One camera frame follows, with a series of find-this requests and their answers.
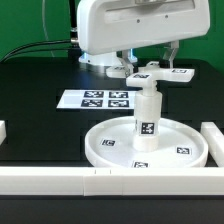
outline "black tabletop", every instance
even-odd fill
[[[207,62],[190,83],[161,81],[162,117],[200,130],[212,121],[224,131],[224,75]],[[0,166],[91,166],[84,138],[95,124],[133,110],[56,109],[65,89],[133,90],[124,79],[79,68],[67,59],[25,58],[0,65],[0,120],[7,139]],[[209,157],[207,166],[216,166]],[[222,197],[0,197],[0,223],[223,223]]]

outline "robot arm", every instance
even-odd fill
[[[82,0],[80,47],[96,55],[207,33],[208,0]]]

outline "white block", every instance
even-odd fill
[[[124,172],[124,196],[223,194],[224,172],[217,168],[127,169]]]
[[[0,195],[83,195],[88,168],[1,167]]]
[[[84,195],[122,195],[121,174],[113,173],[109,168],[95,169],[94,175],[84,177]]]
[[[5,122],[0,121],[0,145],[2,144],[5,138],[6,138]]]
[[[201,134],[209,145],[209,152],[219,167],[224,167],[224,136],[213,122],[203,122]]]

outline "green background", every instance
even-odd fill
[[[45,0],[45,24],[49,40],[70,37],[68,0]],[[0,1],[0,57],[10,50],[32,42],[44,41],[43,0]],[[181,41],[177,58],[208,61],[224,74],[224,1],[210,0],[211,28],[204,37]],[[65,56],[55,52],[55,56]],[[158,57],[155,47],[136,50],[139,58]],[[51,56],[38,53],[32,56]]]

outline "round white plate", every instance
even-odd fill
[[[134,117],[104,121],[85,138],[87,159],[95,167],[203,167],[208,144],[202,135],[182,123],[160,119],[159,147],[153,152],[133,148]]]

